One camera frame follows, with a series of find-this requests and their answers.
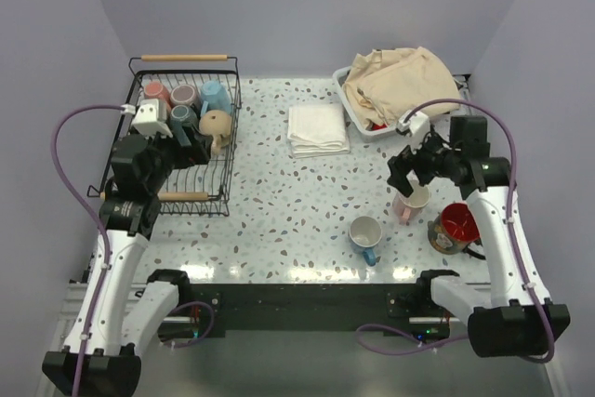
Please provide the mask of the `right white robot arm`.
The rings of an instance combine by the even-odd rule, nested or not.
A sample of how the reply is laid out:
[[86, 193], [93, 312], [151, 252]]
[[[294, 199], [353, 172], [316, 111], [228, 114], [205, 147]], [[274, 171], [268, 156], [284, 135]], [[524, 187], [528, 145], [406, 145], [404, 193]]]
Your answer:
[[428, 116], [402, 118], [398, 134], [404, 149], [388, 161], [388, 183], [404, 196], [413, 186], [408, 176], [427, 185], [451, 180], [460, 190], [479, 231], [491, 291], [484, 298], [453, 271], [424, 271], [414, 294], [416, 309], [427, 316], [445, 309], [467, 327], [474, 352], [482, 357], [522, 357], [548, 361], [558, 337], [568, 327], [564, 304], [553, 302], [536, 270], [522, 228], [516, 182], [505, 157], [493, 157], [482, 116], [456, 116], [448, 139]]

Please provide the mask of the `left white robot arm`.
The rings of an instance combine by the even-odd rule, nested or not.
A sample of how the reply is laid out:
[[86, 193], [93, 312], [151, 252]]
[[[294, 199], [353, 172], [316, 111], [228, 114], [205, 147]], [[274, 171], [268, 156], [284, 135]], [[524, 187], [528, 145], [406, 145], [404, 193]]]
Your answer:
[[99, 237], [86, 294], [60, 351], [46, 353], [42, 371], [67, 396], [131, 396], [141, 357], [165, 317], [192, 306], [185, 271], [155, 271], [129, 310], [135, 271], [152, 236], [159, 191], [171, 172], [195, 159], [170, 137], [130, 133], [112, 146], [112, 177], [95, 217]]

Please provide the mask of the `pale pink mug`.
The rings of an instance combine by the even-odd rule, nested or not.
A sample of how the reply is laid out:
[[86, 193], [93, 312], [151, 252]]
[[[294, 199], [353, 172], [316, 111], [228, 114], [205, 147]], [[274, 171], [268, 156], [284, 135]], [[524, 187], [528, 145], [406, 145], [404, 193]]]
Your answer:
[[400, 192], [396, 193], [392, 202], [392, 210], [398, 221], [404, 225], [428, 205], [430, 198], [429, 187], [416, 184], [410, 196], [405, 196]]

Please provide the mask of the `light blue faceted mug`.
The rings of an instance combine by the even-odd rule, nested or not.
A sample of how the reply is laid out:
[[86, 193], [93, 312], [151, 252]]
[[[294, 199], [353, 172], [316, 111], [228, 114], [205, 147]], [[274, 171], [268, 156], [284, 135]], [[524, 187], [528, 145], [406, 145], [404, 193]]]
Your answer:
[[230, 96], [223, 84], [216, 80], [209, 80], [201, 85], [200, 97], [205, 112], [223, 111], [231, 114], [232, 106]]

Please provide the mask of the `purple mug black handle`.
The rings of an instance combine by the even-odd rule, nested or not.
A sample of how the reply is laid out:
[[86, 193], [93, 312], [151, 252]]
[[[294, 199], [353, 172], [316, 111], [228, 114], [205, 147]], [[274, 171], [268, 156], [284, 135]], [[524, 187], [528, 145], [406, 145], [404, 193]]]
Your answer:
[[196, 87], [188, 84], [175, 86], [170, 92], [170, 101], [173, 106], [184, 105], [198, 108], [201, 104]]

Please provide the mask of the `tan glazed round mug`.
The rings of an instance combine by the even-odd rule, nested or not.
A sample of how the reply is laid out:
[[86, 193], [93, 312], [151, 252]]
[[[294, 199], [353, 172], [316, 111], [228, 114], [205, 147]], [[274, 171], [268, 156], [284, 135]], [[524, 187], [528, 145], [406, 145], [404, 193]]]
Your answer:
[[199, 132], [212, 138], [211, 155], [217, 156], [231, 142], [231, 116], [220, 110], [208, 111], [199, 121]]

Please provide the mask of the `grey green faceted mug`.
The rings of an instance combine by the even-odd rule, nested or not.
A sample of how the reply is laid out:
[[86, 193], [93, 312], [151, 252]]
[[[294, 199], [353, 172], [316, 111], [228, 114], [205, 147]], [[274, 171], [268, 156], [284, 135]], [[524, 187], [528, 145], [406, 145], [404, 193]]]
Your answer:
[[196, 148], [199, 143], [199, 119], [191, 106], [177, 105], [171, 110], [169, 124], [172, 134], [183, 148]]

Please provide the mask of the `salmon pink mug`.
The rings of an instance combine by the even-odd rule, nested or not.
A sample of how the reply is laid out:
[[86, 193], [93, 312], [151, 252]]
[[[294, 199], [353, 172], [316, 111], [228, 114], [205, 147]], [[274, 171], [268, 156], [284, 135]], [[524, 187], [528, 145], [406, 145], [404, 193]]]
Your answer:
[[143, 86], [142, 90], [145, 99], [160, 99], [167, 103], [170, 102], [169, 90], [159, 81], [149, 82]]

